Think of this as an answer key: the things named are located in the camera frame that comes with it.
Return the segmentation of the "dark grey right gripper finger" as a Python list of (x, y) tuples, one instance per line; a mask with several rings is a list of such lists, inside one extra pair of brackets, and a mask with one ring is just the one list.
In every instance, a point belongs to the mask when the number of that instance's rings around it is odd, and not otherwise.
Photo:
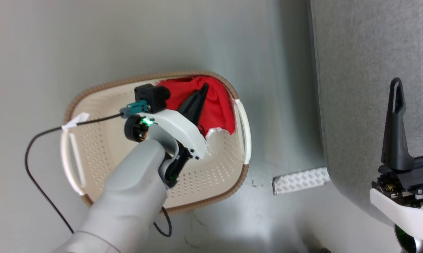
[(403, 84), (400, 78), (394, 78), (390, 83), (381, 162), (395, 171), (410, 171), (414, 167), (405, 134), (405, 112)]

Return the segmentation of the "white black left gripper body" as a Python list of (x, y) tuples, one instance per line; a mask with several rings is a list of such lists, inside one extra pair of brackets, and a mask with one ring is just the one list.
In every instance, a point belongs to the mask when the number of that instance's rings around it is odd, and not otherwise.
[(205, 158), (208, 153), (207, 141), (198, 127), (178, 111), (146, 112), (145, 117), (152, 122), (146, 139), (159, 142), (165, 150), (159, 168), (160, 178), (166, 188), (173, 188), (189, 160)]

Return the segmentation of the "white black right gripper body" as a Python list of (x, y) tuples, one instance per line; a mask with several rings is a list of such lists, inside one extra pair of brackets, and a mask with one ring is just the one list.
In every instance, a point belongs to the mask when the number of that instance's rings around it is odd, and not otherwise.
[(423, 244), (423, 156), (410, 171), (395, 172), (379, 166), (372, 182), (370, 202), (395, 225), (398, 241)]

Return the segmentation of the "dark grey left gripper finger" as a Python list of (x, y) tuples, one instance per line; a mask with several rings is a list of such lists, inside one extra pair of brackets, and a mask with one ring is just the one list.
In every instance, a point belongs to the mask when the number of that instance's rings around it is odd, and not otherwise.
[(179, 106), (177, 111), (186, 117), (186, 119), (199, 119), (199, 90), (194, 91), (187, 99)]
[(205, 83), (202, 88), (195, 91), (191, 96), (191, 107), (190, 107), (190, 121), (194, 125), (199, 124), (199, 120), (202, 114), (202, 110), (206, 101), (209, 85)]

